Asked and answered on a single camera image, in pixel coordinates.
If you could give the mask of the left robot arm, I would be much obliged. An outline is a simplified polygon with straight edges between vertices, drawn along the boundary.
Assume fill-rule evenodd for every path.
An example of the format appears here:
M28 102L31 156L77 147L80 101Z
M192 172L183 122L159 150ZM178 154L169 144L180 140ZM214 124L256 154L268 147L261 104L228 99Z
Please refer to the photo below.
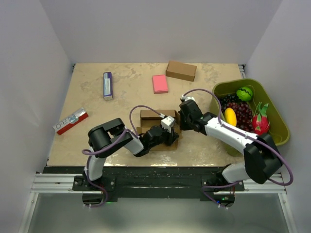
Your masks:
M84 186L89 190L100 187L106 158L121 148L126 148L135 157L142 157L158 145L171 146L179 138L174 125L175 119L172 116L164 116L159 125L135 135L125 127L120 118L116 118L91 129L88 132L90 148L82 150L82 154L89 156L85 167Z

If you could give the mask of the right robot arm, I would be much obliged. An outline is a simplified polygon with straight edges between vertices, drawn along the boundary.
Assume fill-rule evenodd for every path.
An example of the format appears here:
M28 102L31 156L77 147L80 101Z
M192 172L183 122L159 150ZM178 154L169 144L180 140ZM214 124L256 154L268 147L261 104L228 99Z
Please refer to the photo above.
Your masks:
M225 166L208 184L216 185L223 191L246 179L263 184L283 165L272 151L261 145L262 142L277 150L269 134L248 133L219 120L213 113L203 114L194 100L183 100L179 107L182 130L193 130L217 138L244 156L243 162Z

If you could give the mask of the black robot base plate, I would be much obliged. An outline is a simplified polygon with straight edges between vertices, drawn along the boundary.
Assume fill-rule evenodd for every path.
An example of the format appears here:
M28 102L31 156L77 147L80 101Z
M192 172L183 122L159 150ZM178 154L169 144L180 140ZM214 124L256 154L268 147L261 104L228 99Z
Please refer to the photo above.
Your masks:
M105 166L101 179L88 183L86 175L75 176L72 189L83 192L84 204L96 204L103 200L101 189L108 192L108 201L119 198L199 199L206 195L229 207L234 203L234 192L243 191L244 184L214 189L209 182L221 167L130 167Z

